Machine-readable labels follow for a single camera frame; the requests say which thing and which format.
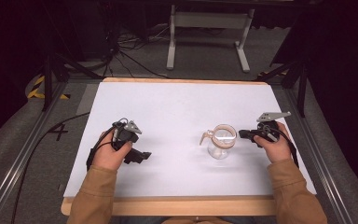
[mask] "long sleeve shirt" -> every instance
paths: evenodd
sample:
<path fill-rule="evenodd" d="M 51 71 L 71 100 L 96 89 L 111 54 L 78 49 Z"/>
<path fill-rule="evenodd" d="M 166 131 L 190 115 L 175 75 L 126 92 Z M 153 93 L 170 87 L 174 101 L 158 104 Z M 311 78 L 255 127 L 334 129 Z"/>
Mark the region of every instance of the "long sleeve shirt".
<path fill-rule="evenodd" d="M 278 161 L 268 167 L 276 216 L 280 224 L 327 223 L 324 211 L 315 195 L 306 188 L 306 180 L 292 160 Z M 91 166 L 72 203 L 68 224 L 105 224 L 112 216 L 117 171 Z M 193 223 L 192 219 L 173 217 L 164 224 Z M 199 222 L 227 224 L 217 217 Z"/>

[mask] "yellow and black striped tape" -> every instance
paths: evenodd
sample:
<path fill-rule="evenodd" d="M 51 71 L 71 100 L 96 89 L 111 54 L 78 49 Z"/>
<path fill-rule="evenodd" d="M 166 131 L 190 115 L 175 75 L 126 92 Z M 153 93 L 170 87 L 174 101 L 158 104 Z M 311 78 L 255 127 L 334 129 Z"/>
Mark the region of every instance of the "yellow and black striped tape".
<path fill-rule="evenodd" d="M 44 93 L 38 93 L 37 90 L 39 89 L 40 85 L 42 85 L 42 82 L 45 80 L 45 76 L 40 75 L 40 77 L 37 79 L 37 81 L 34 83 L 34 86 L 32 87 L 30 93 L 28 93 L 28 98 L 40 98 L 45 99 Z M 60 96 L 60 99 L 62 100 L 68 100 L 71 98 L 71 94 L 63 94 Z"/>

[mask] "desk foot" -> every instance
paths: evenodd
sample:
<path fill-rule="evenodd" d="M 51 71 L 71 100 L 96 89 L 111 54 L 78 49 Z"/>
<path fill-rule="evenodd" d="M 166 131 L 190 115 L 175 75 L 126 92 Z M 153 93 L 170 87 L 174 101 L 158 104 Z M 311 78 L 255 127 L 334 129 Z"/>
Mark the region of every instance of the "desk foot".
<path fill-rule="evenodd" d="M 168 59 L 167 59 L 167 69 L 173 70 L 173 64 L 175 60 L 175 42 L 173 42 L 173 47 L 170 45 L 170 48 L 168 49 Z"/>
<path fill-rule="evenodd" d="M 239 48 L 240 45 L 240 41 L 236 41 L 235 42 L 235 46 L 238 52 L 238 57 L 240 57 L 240 62 L 241 62 L 241 66 L 242 66 L 242 71 L 244 73 L 249 73 L 251 71 L 248 61 L 246 60 L 246 56 L 245 56 L 245 52 L 243 51 L 243 49 Z"/>

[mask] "silver metal bracket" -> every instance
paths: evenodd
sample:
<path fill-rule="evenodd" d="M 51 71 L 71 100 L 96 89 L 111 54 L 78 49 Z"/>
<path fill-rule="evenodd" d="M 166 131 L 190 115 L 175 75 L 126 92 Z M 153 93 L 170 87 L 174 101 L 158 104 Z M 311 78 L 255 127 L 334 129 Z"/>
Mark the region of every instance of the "silver metal bracket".
<path fill-rule="evenodd" d="M 292 114 L 290 113 L 290 111 L 282 112 L 282 113 L 265 112 L 257 119 L 257 122 L 272 121 L 275 119 L 281 119 L 281 118 L 288 117 L 291 115 Z"/>
<path fill-rule="evenodd" d="M 131 120 L 124 126 L 124 129 L 133 133 L 142 133 L 141 130 L 139 130 L 138 126 Z"/>

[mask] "hand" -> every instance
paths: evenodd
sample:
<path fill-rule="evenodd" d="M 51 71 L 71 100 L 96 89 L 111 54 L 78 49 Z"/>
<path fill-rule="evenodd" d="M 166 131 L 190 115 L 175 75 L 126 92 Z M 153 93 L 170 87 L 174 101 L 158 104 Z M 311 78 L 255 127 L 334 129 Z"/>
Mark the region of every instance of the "hand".
<path fill-rule="evenodd" d="M 286 136 L 290 139 L 289 133 L 287 132 L 284 125 L 278 121 L 277 123 L 279 130 L 286 134 Z M 280 136 L 279 141 L 275 143 L 272 143 L 257 135 L 254 137 L 254 140 L 257 142 L 258 145 L 260 145 L 266 150 L 267 157 L 271 161 L 271 163 L 292 159 L 290 147 L 283 136 Z"/>
<path fill-rule="evenodd" d="M 99 145 L 101 147 L 95 153 L 92 165 L 103 167 L 109 170 L 118 170 L 124 160 L 124 157 L 127 155 L 127 153 L 130 152 L 132 148 L 132 142 L 127 142 L 124 144 L 124 146 L 119 151 L 115 151 L 112 148 L 110 142 L 112 141 L 113 131 L 114 130 L 112 130 L 101 141 L 101 144 Z"/>

